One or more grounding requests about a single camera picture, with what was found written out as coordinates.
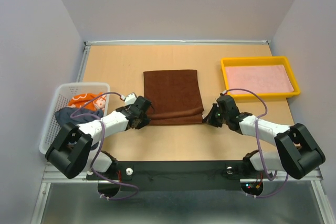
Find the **brown towel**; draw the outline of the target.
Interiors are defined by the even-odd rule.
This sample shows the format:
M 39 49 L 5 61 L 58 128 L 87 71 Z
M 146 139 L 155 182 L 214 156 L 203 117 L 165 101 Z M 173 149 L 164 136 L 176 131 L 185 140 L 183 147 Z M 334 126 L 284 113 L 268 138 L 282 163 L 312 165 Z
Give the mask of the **brown towel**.
M 201 124 L 203 103 L 197 70 L 145 71 L 144 97 L 152 102 L 152 126 Z

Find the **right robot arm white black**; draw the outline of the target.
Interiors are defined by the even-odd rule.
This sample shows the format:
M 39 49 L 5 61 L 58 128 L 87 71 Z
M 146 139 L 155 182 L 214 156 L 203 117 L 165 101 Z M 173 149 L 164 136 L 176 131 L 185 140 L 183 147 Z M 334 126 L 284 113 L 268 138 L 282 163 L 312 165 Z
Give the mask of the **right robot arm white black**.
M 294 179 L 301 179 L 326 161 L 324 152 L 305 125 L 276 124 L 240 112 L 229 95 L 221 95 L 202 122 L 213 127 L 226 124 L 236 133 L 255 137 L 258 144 L 264 141 L 276 147 L 275 152 L 263 152 L 259 147 L 246 155 L 247 161 L 242 163 L 241 170 L 248 177 L 263 170 L 282 171 Z

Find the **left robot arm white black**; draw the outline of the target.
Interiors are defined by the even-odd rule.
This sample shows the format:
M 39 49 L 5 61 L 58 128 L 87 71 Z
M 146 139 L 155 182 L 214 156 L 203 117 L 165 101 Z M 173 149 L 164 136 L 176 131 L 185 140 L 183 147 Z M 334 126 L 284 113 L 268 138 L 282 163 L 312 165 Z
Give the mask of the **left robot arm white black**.
M 131 94 L 124 103 L 125 106 L 91 122 L 63 125 L 45 154 L 46 160 L 69 179 L 89 170 L 106 179 L 113 178 L 117 166 L 112 156 L 101 150 L 103 140 L 129 129 L 141 129 L 151 121 L 146 114 L 152 105 L 149 100 Z

